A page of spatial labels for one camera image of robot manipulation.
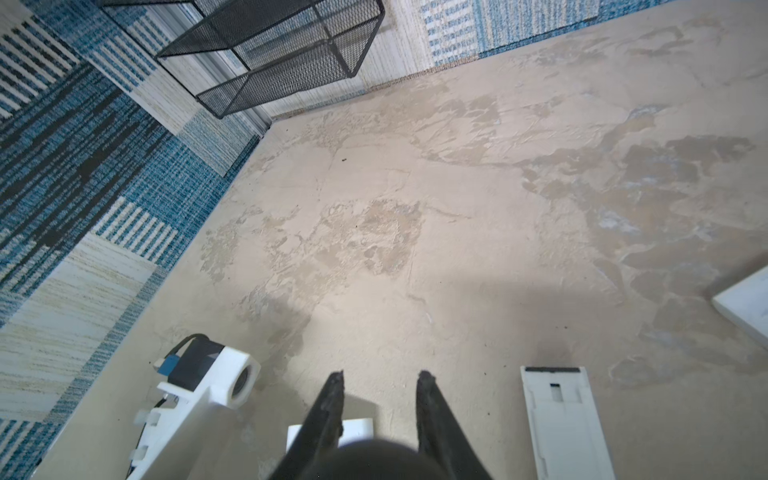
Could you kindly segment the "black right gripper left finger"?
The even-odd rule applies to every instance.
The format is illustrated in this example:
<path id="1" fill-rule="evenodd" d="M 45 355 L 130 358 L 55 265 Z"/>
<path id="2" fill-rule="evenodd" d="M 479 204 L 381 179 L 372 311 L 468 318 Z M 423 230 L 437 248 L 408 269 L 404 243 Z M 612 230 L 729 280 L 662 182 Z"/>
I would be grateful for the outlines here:
<path id="1" fill-rule="evenodd" d="M 300 479 L 321 456 L 338 447 L 344 399 L 344 374 L 332 372 L 270 479 Z"/>

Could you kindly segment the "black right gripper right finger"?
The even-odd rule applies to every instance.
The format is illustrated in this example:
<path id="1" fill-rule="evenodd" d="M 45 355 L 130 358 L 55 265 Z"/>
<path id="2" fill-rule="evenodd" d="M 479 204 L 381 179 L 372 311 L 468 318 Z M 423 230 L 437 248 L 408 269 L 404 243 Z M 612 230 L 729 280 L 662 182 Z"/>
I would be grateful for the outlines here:
<path id="1" fill-rule="evenodd" d="M 435 461 L 449 479 L 485 479 L 491 476 L 475 454 L 427 370 L 419 373 L 416 385 L 418 452 Z"/>

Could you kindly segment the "small white battery cover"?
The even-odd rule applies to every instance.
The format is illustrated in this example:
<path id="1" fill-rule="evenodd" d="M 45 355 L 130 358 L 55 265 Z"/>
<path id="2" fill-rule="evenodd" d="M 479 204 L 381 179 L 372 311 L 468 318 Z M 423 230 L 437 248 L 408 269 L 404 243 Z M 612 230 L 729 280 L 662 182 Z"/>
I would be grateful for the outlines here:
<path id="1" fill-rule="evenodd" d="M 767 348 L 767 274 L 763 267 L 719 294 L 711 302 L 726 319 Z"/>

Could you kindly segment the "white remote with grey screen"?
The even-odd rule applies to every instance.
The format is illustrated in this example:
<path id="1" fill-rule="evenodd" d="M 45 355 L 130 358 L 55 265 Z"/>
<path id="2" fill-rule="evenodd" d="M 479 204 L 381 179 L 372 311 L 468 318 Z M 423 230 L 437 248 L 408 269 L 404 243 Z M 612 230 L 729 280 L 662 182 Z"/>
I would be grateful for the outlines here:
<path id="1" fill-rule="evenodd" d="M 312 425 L 308 432 L 319 434 L 321 440 L 328 440 L 332 446 L 343 447 L 373 439 L 374 420 L 372 418 L 345 419 L 341 420 L 339 425 L 336 423 L 328 427 Z"/>

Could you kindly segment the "orange handled screwdriver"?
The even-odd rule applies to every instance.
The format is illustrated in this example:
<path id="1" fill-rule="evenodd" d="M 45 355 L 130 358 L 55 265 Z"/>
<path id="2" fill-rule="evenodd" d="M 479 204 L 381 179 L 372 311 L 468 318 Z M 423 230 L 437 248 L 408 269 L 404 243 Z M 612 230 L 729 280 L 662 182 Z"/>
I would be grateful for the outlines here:
<path id="1" fill-rule="evenodd" d="M 349 443 L 307 467 L 299 479 L 448 479 L 433 460 L 391 441 Z"/>

